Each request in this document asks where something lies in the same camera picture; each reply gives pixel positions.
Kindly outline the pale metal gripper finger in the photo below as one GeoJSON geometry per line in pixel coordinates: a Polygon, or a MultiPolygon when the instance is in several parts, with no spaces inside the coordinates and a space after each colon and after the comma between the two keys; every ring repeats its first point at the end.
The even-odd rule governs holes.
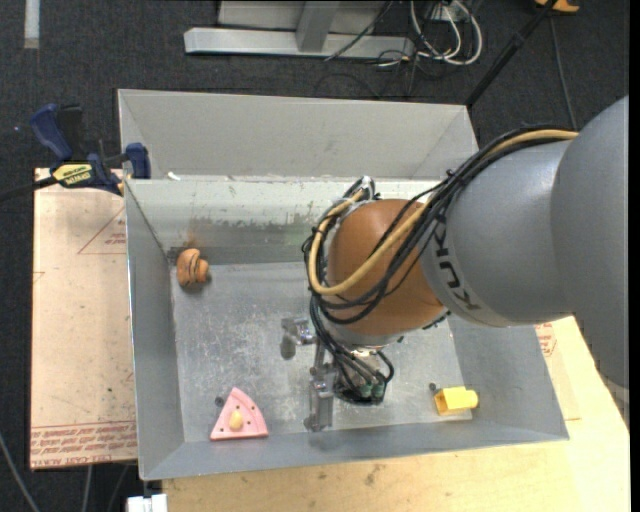
{"type": "Polygon", "coordinates": [[[308,431],[319,432],[333,424],[334,391],[332,383],[312,377],[309,382],[309,415],[304,420],[308,431]]]}
{"type": "Polygon", "coordinates": [[[296,355],[298,346],[307,346],[315,342],[307,318],[284,318],[281,320],[281,328],[283,334],[279,347],[284,360],[291,360],[296,355]]]}

